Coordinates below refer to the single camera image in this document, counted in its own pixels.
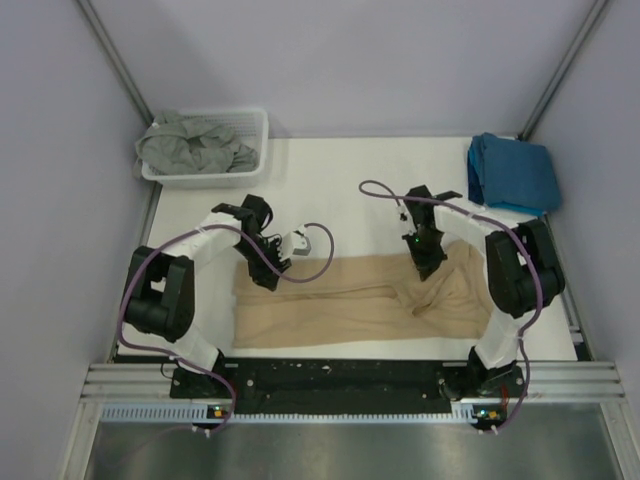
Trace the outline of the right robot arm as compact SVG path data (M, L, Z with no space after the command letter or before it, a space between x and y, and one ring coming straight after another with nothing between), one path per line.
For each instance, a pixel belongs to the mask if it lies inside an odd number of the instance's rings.
M447 258L441 245L445 234L465 241L484 259L493 311L469 352L463 387L490 395L514 371L527 325L522 318L528 313L538 318L564 291L565 277L549 230L531 215L480 206L453 191L433 195L424 185L409 190L403 203L403 239L421 280Z

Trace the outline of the beige t shirt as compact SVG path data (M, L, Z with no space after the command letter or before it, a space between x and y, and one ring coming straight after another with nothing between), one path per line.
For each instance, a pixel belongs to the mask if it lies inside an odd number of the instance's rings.
M337 258L320 278L274 292L236 271L234 345L290 348L422 338L478 339L494 310L484 260L457 240L426 280L409 255Z

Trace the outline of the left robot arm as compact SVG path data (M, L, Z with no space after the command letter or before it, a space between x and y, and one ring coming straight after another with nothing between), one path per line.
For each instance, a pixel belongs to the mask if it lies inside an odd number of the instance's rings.
M216 366L220 350L196 325L197 270L235 250L245 258L250 279L274 291L291 260L283 252L280 236L263 235L272 219L266 200L248 195L239 206L215 206L200 225L159 253L141 246L132 255L127 277L132 291L124 322L160 339L158 348L193 371L192 384L205 396L220 394L227 374Z

